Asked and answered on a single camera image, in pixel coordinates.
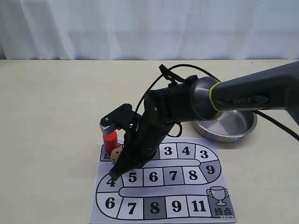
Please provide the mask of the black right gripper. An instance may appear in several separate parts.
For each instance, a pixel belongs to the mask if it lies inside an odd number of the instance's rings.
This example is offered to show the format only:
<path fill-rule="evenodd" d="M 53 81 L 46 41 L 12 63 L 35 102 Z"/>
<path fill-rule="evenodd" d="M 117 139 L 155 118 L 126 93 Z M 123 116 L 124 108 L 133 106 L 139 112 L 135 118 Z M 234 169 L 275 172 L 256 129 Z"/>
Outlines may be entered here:
<path fill-rule="evenodd" d="M 150 122 L 150 119 L 143 113 L 138 122 L 138 129 L 129 141 L 126 151 L 121 152 L 116 164 L 109 171 L 112 179 L 118 179 L 123 174 L 142 167 L 152 160 L 161 142 L 173 128 L 174 122 L 162 127 L 157 127 Z"/>

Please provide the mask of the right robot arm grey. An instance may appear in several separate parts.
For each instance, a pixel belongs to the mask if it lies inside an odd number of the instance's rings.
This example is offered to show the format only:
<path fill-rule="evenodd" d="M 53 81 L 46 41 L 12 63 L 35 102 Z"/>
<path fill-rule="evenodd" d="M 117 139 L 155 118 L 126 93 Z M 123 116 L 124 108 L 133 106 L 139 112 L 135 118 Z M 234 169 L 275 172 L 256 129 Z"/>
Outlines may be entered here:
<path fill-rule="evenodd" d="M 299 120 L 299 64 L 288 63 L 221 82 L 212 75 L 183 79 L 164 65 L 166 88 L 148 88 L 140 102 L 144 113 L 132 113 L 124 148 L 109 175 L 121 175 L 153 159 L 174 125 L 186 121 L 213 120 L 224 111 L 285 110 Z"/>

